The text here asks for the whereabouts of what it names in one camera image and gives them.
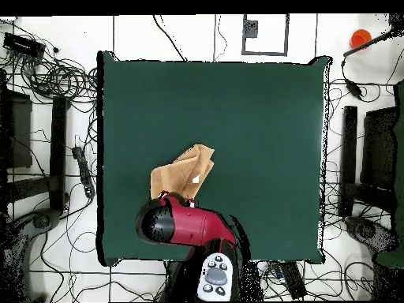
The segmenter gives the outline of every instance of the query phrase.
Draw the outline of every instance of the orange cup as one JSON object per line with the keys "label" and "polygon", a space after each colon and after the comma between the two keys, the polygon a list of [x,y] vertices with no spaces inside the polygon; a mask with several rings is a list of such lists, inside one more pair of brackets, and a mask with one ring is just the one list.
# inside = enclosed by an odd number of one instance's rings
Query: orange cup
{"label": "orange cup", "polygon": [[371,39],[372,37],[370,35],[370,32],[364,29],[359,29],[352,34],[352,37],[350,38],[350,47],[354,49],[355,47],[359,47],[360,45],[370,41]]}

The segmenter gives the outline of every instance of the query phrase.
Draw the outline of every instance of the white control panel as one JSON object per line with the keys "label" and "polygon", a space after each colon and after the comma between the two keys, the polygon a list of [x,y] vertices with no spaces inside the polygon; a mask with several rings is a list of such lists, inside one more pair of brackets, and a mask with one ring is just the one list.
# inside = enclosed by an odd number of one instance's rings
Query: white control panel
{"label": "white control panel", "polygon": [[197,296],[206,302],[229,301],[233,278],[233,265],[222,253],[208,256],[200,273]]}

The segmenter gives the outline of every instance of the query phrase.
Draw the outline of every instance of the cable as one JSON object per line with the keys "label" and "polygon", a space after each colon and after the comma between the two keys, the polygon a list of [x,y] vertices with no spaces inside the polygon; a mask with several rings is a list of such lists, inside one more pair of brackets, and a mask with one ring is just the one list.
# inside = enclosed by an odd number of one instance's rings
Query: cable
{"label": "cable", "polygon": [[220,27],[220,21],[222,20],[222,15],[220,15],[220,17],[219,17],[219,23],[218,23],[218,33],[219,33],[219,35],[223,38],[223,40],[225,41],[225,43],[226,43],[226,46],[224,47],[224,50],[223,50],[223,52],[221,53],[221,54],[218,54],[217,55],[217,57],[215,58],[215,60],[214,60],[214,62],[216,62],[216,59],[217,58],[219,58],[221,55],[223,55],[223,54],[225,54],[226,53],[226,49],[227,49],[227,40],[224,38],[224,36],[222,35],[222,33],[220,32],[220,30],[219,30],[219,27]]}
{"label": "cable", "polygon": [[402,58],[402,53],[403,53],[403,52],[404,52],[404,48],[402,49],[402,51],[400,52],[400,55],[399,55],[398,58],[397,58],[397,62],[395,63],[395,67],[394,67],[394,69],[393,69],[393,72],[391,73],[390,77],[388,78],[387,83],[384,85],[384,87],[386,88],[386,91],[387,91],[388,93],[390,93],[391,95],[394,95],[394,93],[391,93],[391,92],[387,89],[387,85],[388,85],[388,83],[390,82],[390,80],[391,80],[391,78],[393,77],[393,75],[395,74],[395,70],[397,69],[397,65],[398,65],[399,60]]}
{"label": "cable", "polygon": [[43,250],[45,249],[46,244],[47,244],[47,232],[45,233],[45,242],[43,243],[43,246],[42,246],[42,248],[41,248],[40,257],[41,257],[41,259],[42,259],[42,261],[43,261],[43,263],[44,263],[45,265],[47,265],[50,269],[54,270],[55,272],[59,273],[60,276],[62,277],[62,282],[60,282],[58,288],[56,289],[56,291],[54,292],[54,294],[53,294],[52,297],[50,298],[50,303],[52,303],[53,300],[54,300],[54,297],[56,296],[56,293],[60,290],[60,287],[62,287],[62,284],[63,284],[63,282],[65,281],[65,276],[64,276],[60,271],[58,271],[56,268],[50,266],[50,265],[45,261],[45,258],[43,258]]}
{"label": "cable", "polygon": [[345,287],[346,287],[346,291],[348,292],[350,298],[351,298],[353,301],[355,301],[355,299],[354,299],[354,297],[352,296],[352,293],[350,292],[350,285],[348,284],[348,280],[347,280],[347,272],[348,272],[348,268],[350,268],[351,266],[353,266],[353,265],[355,265],[355,264],[364,265],[364,266],[366,266],[367,268],[370,268],[370,269],[373,271],[373,267],[371,267],[369,264],[364,263],[364,262],[362,262],[362,261],[354,261],[353,263],[350,263],[349,265],[347,265],[347,266],[345,267],[345,271],[344,271]]}
{"label": "cable", "polygon": [[183,62],[187,62],[188,60],[182,56],[181,52],[178,50],[178,48],[175,46],[173,40],[171,39],[171,37],[166,33],[166,31],[161,28],[159,22],[157,22],[157,20],[155,19],[155,15],[153,15],[153,20],[155,21],[155,24],[157,25],[157,27],[159,27],[159,29],[164,33],[165,36],[167,36],[167,38],[170,40],[171,44],[173,44],[174,49],[177,51],[177,53],[180,55],[181,59]]}

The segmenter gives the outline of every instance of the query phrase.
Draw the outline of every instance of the green mat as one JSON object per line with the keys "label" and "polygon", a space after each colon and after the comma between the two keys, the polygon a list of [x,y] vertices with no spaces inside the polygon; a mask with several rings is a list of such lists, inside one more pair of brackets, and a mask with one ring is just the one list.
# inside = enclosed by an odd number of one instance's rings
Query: green mat
{"label": "green mat", "polygon": [[319,262],[329,61],[119,62],[99,53],[99,258],[185,259],[186,246],[141,241],[134,221],[149,200],[151,171],[204,144],[215,149],[215,165],[197,205],[238,218],[253,259]]}

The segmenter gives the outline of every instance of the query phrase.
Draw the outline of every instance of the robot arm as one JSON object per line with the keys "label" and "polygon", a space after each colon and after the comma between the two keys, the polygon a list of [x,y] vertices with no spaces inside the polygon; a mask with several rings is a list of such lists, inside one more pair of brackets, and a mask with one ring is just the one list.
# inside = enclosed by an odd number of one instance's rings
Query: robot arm
{"label": "robot arm", "polygon": [[[256,264],[241,224],[240,242],[218,212],[193,208],[179,194],[163,192],[137,215],[137,234],[149,243],[192,246],[160,301],[263,301]],[[241,246],[241,275],[236,245]]]}

